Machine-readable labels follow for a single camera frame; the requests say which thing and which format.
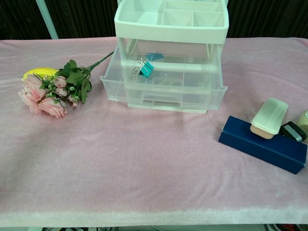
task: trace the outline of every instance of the beige container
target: beige container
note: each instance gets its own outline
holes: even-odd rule
[[[278,134],[288,104],[274,98],[268,98],[251,121],[250,130],[264,139]]]

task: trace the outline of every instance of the container lid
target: container lid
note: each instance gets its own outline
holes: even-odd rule
[[[119,4],[121,3],[121,1],[122,1],[122,0],[117,0],[117,4],[119,5]]]
[[[118,38],[224,44],[225,0],[122,0],[115,14]]]
[[[271,134],[278,134],[288,104],[274,98],[268,98],[262,105],[251,124]]]

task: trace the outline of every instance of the white plastic container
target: white plastic container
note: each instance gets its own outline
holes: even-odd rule
[[[135,108],[180,112],[217,110],[227,90],[224,86],[212,87],[222,82],[220,68],[204,73],[154,68],[150,77],[145,78],[133,69],[122,68],[118,47],[101,80],[111,101],[128,103]]]
[[[118,47],[101,77],[108,99],[168,111],[219,109],[228,28],[225,0],[122,0]],[[154,66],[148,78],[135,72],[137,59]]]
[[[268,98],[251,121],[250,130],[264,139],[271,139],[279,133],[288,104]]]

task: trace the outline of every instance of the blue object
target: blue object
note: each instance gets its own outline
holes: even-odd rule
[[[149,77],[153,69],[154,69],[154,66],[152,66],[148,61],[146,61],[144,65],[142,65],[139,75]]]
[[[150,53],[150,54],[146,55],[146,58],[149,61],[155,61],[155,60],[158,60],[158,59],[163,59],[164,56],[161,53]]]
[[[252,133],[250,125],[230,116],[219,142],[294,174],[306,166],[307,145],[280,134],[264,139]]]

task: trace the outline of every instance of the binder clip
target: binder clip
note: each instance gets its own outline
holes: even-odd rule
[[[145,76],[146,78],[152,73],[154,66],[152,66],[148,61],[144,62],[141,58],[141,61],[137,59],[137,62],[141,64],[142,68],[136,66],[134,72],[139,72],[139,75]]]

